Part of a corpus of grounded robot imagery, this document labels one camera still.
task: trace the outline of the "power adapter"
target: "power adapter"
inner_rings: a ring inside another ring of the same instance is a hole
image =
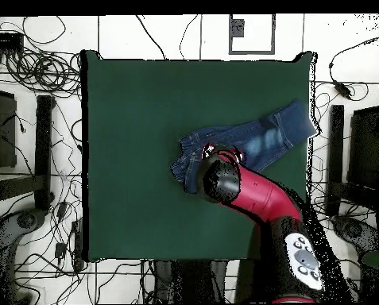
[[[58,259],[58,265],[66,256],[66,245],[62,242],[58,242],[55,245],[55,258]]]
[[[333,80],[333,84],[335,85],[335,89],[336,91],[344,98],[347,98],[349,100],[351,100],[351,92],[349,90],[349,88],[343,84],[343,83],[340,83],[340,82],[337,82],[335,80]]]
[[[58,223],[62,222],[67,210],[68,210],[68,204],[67,203],[60,203],[58,212],[56,213],[56,216],[58,217]]]

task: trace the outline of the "tangled wires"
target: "tangled wires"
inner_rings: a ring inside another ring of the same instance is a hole
[[[25,17],[22,28],[12,22],[2,22],[3,24],[14,25],[17,30],[3,30],[4,32],[16,32],[24,34],[27,41],[34,50],[24,47],[22,53],[0,54],[0,67],[6,66],[8,73],[14,81],[2,82],[19,83],[23,87],[36,92],[48,92],[57,98],[68,98],[78,95],[80,85],[80,57],[79,53],[70,52],[49,52],[42,50],[37,44],[50,44],[58,40],[66,32],[66,25],[57,17],[63,26],[63,30],[53,40],[40,42],[35,41],[25,31],[25,22],[29,17]]]
[[[77,95],[80,89],[79,54],[72,56],[68,63],[65,58],[53,52],[34,52],[24,48],[21,55],[6,57],[7,71],[13,79],[31,91],[51,94]]]

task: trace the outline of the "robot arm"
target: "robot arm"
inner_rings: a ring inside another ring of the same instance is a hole
[[[15,253],[21,238],[39,229],[48,212],[22,210],[0,219],[0,304],[17,304],[14,287]]]
[[[198,192],[207,200],[261,225],[261,260],[269,274],[271,303],[314,303],[323,282],[300,210],[278,185],[241,166],[241,157],[207,145],[198,170]]]

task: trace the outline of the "green table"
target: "green table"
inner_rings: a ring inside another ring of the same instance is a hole
[[[87,52],[89,259],[245,258],[252,222],[184,193],[169,165],[178,139],[195,129],[249,122],[294,98],[309,114],[311,61],[310,52],[294,62],[100,60]],[[306,162],[305,143],[263,173],[304,197]]]

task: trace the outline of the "blue jeans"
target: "blue jeans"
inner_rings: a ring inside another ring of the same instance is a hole
[[[294,100],[273,114],[237,126],[211,126],[192,132],[180,139],[182,156],[172,165],[175,179],[184,183],[187,193],[196,193],[196,172],[206,143],[236,147],[242,164],[261,172],[280,159],[293,146],[316,134],[307,106]]]

